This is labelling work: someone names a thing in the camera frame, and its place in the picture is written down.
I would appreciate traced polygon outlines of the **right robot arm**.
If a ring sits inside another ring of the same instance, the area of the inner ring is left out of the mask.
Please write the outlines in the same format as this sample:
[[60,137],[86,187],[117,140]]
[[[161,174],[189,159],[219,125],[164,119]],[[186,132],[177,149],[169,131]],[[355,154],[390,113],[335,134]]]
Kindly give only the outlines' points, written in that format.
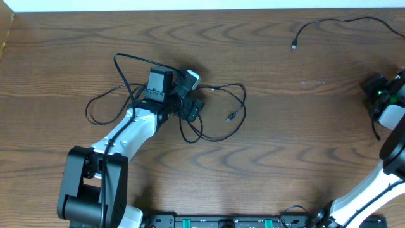
[[362,89],[375,138],[382,140],[376,124],[390,130],[390,135],[371,172],[348,193],[328,202],[307,227],[361,227],[378,209],[404,194],[404,69],[392,79],[369,77]]

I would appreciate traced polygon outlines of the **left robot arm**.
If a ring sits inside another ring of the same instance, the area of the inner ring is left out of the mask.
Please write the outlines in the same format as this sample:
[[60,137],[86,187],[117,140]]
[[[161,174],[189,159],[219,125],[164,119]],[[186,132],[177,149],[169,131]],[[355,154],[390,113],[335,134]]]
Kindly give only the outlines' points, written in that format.
[[192,70],[152,67],[143,99],[132,98],[123,120],[103,139],[68,153],[57,215],[73,227],[142,227],[143,212],[127,204],[128,164],[170,115],[193,122],[204,103],[189,94],[200,76]]

